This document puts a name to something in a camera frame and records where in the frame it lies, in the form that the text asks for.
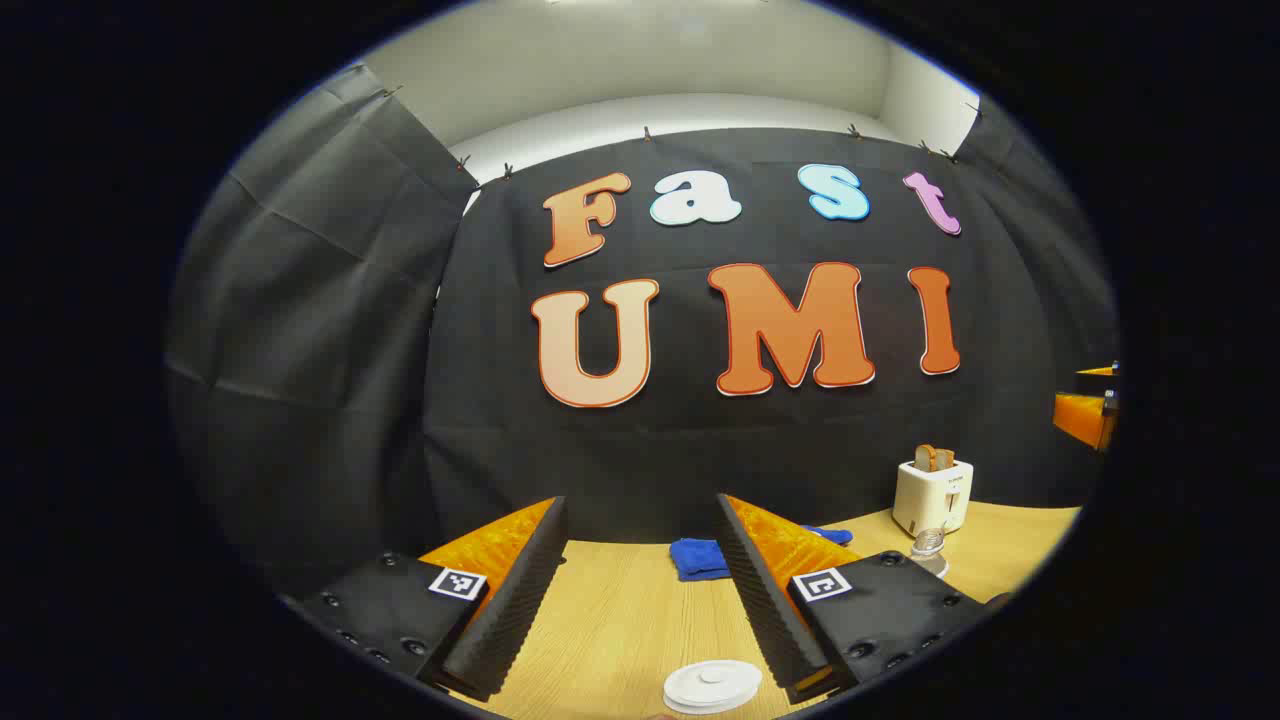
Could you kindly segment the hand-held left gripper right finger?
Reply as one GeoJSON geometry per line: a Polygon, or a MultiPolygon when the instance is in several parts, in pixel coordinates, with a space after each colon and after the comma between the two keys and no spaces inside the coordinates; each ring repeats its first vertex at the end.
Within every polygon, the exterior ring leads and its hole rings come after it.
{"type": "Polygon", "coordinates": [[[897,551],[861,556],[730,495],[717,543],[791,703],[876,683],[996,610],[897,551]]]}

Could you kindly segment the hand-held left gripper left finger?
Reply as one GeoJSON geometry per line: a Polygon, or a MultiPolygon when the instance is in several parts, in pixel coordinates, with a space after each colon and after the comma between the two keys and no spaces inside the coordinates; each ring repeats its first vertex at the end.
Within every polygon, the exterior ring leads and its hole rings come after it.
{"type": "Polygon", "coordinates": [[[499,693],[561,565],[553,496],[428,553],[384,551],[285,605],[375,666],[485,702],[499,693]]]}

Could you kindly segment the clear water bottle white label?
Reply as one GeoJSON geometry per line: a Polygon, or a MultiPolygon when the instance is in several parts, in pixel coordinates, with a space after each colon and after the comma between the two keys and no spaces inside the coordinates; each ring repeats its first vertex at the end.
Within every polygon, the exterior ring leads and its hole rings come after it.
{"type": "Polygon", "coordinates": [[[941,528],[922,530],[913,541],[909,559],[938,578],[945,578],[950,564],[943,556],[946,532],[941,528]]]}

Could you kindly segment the blue cloth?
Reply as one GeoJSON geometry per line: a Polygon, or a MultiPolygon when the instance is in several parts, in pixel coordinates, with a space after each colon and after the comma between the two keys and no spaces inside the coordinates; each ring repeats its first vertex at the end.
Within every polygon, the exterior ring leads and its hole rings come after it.
{"type": "MultiPolygon", "coordinates": [[[[854,538],[850,530],[804,527],[829,543],[847,547],[854,538]]],[[[730,568],[716,539],[682,538],[669,544],[669,557],[681,582],[708,582],[730,578],[730,568]]]]}

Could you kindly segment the black backdrop cloth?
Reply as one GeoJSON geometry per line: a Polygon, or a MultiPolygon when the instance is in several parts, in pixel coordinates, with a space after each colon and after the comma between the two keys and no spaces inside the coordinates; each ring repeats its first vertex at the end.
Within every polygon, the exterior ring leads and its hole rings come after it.
{"type": "Polygon", "coordinates": [[[166,333],[175,433],[229,543],[283,594],[439,542],[429,329],[475,186],[357,63],[278,117],[198,217],[166,333]]]}
{"type": "Polygon", "coordinates": [[[1076,197],[997,108],[957,160],[877,138],[733,128],[634,138],[488,184],[454,237],[430,329],[425,456],[460,533],[549,496],[579,541],[708,537],[718,493],[820,525],[887,509],[922,443],[972,498],[1083,505],[1101,461],[1055,395],[1119,354],[1076,197]],[[744,265],[791,304],[859,311],[865,384],[717,388],[744,265]]]}

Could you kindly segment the cream toaster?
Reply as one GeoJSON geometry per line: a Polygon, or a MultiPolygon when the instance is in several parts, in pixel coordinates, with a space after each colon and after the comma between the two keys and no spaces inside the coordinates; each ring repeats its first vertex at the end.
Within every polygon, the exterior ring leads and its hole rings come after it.
{"type": "Polygon", "coordinates": [[[914,461],[897,466],[891,518],[910,537],[924,530],[956,532],[966,520],[974,466],[956,461],[937,471],[916,469],[914,461]]]}

